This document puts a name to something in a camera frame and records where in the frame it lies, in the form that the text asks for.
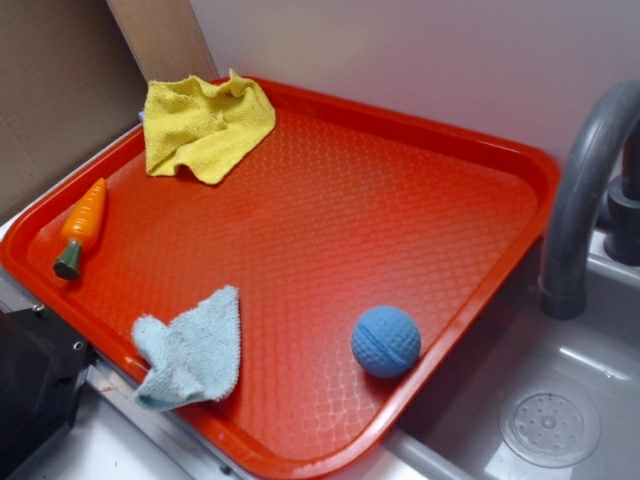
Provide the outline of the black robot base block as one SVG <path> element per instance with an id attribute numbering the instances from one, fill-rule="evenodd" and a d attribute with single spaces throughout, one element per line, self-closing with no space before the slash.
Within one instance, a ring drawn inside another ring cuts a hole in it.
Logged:
<path id="1" fill-rule="evenodd" d="M 1 477 L 14 479 L 75 423 L 89 342 L 55 312 L 1 314 Z"/>

